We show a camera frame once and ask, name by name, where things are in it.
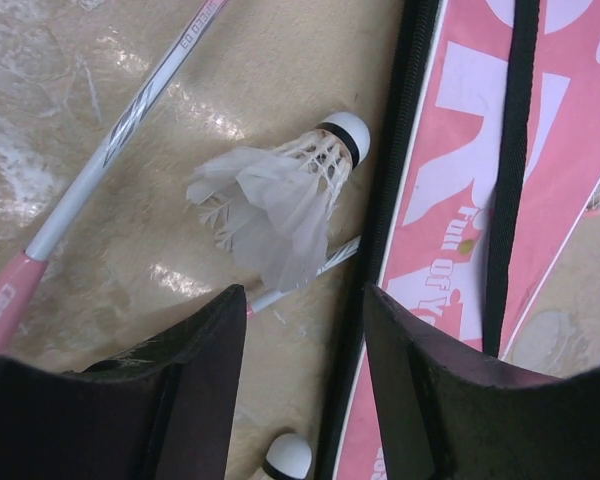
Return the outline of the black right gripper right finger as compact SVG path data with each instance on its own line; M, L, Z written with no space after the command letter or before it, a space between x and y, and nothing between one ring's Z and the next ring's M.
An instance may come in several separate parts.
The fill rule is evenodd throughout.
M600 479L600 367L558 379L480 353L365 290L390 479Z

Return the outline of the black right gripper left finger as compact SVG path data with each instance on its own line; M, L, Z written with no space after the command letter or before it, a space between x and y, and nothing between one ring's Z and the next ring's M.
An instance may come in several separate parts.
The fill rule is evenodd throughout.
M0 479L220 479L245 343L245 292L82 373L0 356Z

